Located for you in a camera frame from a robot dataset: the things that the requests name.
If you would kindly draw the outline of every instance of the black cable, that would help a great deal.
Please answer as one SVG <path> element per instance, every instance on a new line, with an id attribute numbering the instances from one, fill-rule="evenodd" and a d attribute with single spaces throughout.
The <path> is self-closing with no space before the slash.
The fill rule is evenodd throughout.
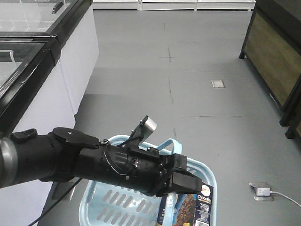
<path id="1" fill-rule="evenodd" d="M 37 218 L 36 220 L 34 220 L 28 226 L 33 226 L 35 223 L 37 223 L 39 220 L 41 220 L 46 214 L 48 214 L 81 180 L 82 180 L 82 178 L 78 179 L 55 203 L 53 203 L 48 208 L 48 210 L 46 210 L 44 213 L 42 213 L 39 218 Z"/>
<path id="2" fill-rule="evenodd" d="M 135 136 L 135 137 L 130 137 L 128 140 L 122 142 L 121 144 L 117 145 L 117 147 L 122 147 L 123 145 L 127 144 L 128 142 L 130 142 L 131 140 L 135 140 L 135 139 L 143 139 L 144 136 Z"/>

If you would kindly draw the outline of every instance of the plastic basket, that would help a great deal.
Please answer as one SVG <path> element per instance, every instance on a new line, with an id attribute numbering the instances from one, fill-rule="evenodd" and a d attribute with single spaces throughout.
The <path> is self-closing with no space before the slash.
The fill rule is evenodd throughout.
<path id="1" fill-rule="evenodd" d="M 112 145 L 121 144 L 128 136 L 119 135 L 109 139 Z M 173 144 L 173 150 L 164 149 Z M 141 149 L 155 147 L 160 154 L 182 153 L 182 145 L 169 139 L 159 146 L 143 142 Z M 211 224 L 216 226 L 217 185 L 214 174 L 203 163 L 187 158 L 187 170 L 214 187 Z M 119 186 L 89 181 L 79 207 L 81 226 L 155 226 L 161 198 L 148 197 L 140 192 Z M 166 200 L 162 226 L 171 226 L 173 221 L 175 193 L 170 193 Z"/>

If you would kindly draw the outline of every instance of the concrete floor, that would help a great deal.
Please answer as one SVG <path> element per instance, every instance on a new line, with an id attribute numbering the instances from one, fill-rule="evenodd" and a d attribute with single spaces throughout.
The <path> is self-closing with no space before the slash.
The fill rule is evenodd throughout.
<path id="1" fill-rule="evenodd" d="M 148 142 L 176 138 L 184 155 L 214 172 L 217 225 L 300 225 L 295 204 L 282 197 L 255 202 L 248 186 L 268 182 L 301 201 L 300 146 L 285 138 L 276 104 L 248 61 L 238 59 L 251 12 L 94 15 L 101 53 L 75 128 L 109 138 L 129 134 L 149 115 L 158 127 Z M 214 89 L 214 79 L 226 88 Z M 73 213 L 64 205 L 39 225 L 78 226 L 78 203 Z"/>

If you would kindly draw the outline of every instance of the robotic arm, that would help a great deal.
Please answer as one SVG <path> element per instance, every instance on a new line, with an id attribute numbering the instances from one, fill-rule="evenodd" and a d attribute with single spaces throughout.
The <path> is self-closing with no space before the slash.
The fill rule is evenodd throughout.
<path id="1" fill-rule="evenodd" d="M 146 116 L 118 146 L 69 128 L 55 128 L 47 135 L 38 135 L 36 129 L 12 133 L 0 139 L 0 188 L 36 179 L 67 182 L 80 177 L 147 196 L 201 191 L 202 180 L 186 170 L 186 156 L 139 148 L 155 128 Z"/>

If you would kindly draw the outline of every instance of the basket handle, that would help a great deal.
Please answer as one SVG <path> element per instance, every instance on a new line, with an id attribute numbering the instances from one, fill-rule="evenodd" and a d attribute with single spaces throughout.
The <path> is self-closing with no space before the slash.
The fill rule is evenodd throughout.
<path id="1" fill-rule="evenodd" d="M 182 154 L 182 145 L 175 139 L 168 139 L 167 141 L 163 142 L 162 144 L 160 144 L 157 149 L 160 151 L 164 148 L 166 148 L 167 146 L 169 146 L 170 144 L 174 144 L 173 146 L 173 150 L 171 151 L 171 154 Z"/>

